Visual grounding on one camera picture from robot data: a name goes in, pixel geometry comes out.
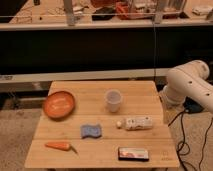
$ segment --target white cup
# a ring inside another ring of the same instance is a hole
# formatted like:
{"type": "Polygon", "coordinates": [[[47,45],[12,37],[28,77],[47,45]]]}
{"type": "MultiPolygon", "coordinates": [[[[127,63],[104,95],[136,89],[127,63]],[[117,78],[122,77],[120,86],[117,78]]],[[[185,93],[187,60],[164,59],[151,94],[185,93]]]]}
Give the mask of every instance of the white cup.
{"type": "Polygon", "coordinates": [[[110,89],[105,94],[106,107],[110,112],[117,112],[121,106],[122,95],[117,89],[110,89]]]}

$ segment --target orange bowl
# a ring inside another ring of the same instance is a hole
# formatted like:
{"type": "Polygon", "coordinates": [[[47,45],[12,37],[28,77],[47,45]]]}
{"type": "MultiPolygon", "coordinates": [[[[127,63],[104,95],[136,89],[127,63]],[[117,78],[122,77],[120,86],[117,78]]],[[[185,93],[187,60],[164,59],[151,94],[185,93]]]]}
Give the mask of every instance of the orange bowl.
{"type": "Polygon", "coordinates": [[[44,113],[53,119],[59,119],[68,116],[72,113],[74,107],[74,96],[66,91],[55,92],[47,96],[43,103],[44,113]]]}

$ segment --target black cable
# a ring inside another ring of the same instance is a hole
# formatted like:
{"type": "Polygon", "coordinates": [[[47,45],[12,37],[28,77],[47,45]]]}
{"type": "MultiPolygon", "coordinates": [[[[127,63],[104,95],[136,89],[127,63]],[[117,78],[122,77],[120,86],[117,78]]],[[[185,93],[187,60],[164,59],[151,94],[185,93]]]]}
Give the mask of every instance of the black cable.
{"type": "Polygon", "coordinates": [[[201,160],[199,162],[199,171],[201,171],[201,164],[202,164],[202,161],[204,158],[204,148],[206,146],[207,135],[208,135],[209,129],[211,128],[212,124],[213,124],[213,117],[211,119],[211,123],[210,123],[209,127],[207,128],[207,130],[205,132],[205,139],[204,139],[204,143],[203,143],[203,147],[202,147],[201,160]]]}
{"type": "Polygon", "coordinates": [[[173,124],[173,122],[174,122],[180,115],[182,115],[182,114],[185,113],[185,112],[186,112],[186,110],[184,109],[182,112],[178,113],[178,114],[174,117],[174,119],[168,124],[168,126],[171,126],[171,124],[173,124]]]}
{"type": "Polygon", "coordinates": [[[178,113],[176,115],[176,117],[168,124],[168,126],[170,126],[171,124],[173,124],[173,122],[179,117],[181,116],[181,130],[182,130],[182,134],[183,134],[183,140],[180,141],[177,145],[177,155],[178,155],[178,159],[180,161],[181,166],[183,167],[184,171],[188,171],[187,167],[185,166],[185,164],[191,166],[195,171],[197,171],[197,169],[189,162],[186,162],[184,160],[181,159],[181,156],[186,156],[190,153],[190,146],[189,144],[186,143],[186,135],[185,135],[185,130],[184,130],[184,126],[183,126],[183,116],[186,113],[186,110],[183,110],[182,112],[178,113]],[[187,146],[187,152],[185,153],[181,153],[182,149],[184,148],[184,146],[187,146]]]}

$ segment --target blue sponge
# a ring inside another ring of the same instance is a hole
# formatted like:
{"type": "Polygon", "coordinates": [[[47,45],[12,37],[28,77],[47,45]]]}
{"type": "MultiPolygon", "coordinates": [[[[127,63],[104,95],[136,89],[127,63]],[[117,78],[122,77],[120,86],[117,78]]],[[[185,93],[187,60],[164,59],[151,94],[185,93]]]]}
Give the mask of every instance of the blue sponge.
{"type": "Polygon", "coordinates": [[[81,126],[81,138],[99,138],[101,137],[101,125],[82,125],[81,126]]]}

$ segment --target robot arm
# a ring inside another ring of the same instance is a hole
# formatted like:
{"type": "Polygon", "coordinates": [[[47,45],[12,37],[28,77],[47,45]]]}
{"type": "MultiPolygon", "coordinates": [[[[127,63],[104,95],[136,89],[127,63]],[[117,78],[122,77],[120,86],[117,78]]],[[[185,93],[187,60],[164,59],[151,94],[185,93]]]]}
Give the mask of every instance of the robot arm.
{"type": "Polygon", "coordinates": [[[205,81],[209,76],[208,65],[200,60],[170,69],[167,85],[160,92],[165,107],[182,105],[189,97],[213,113],[213,86],[205,81]]]}

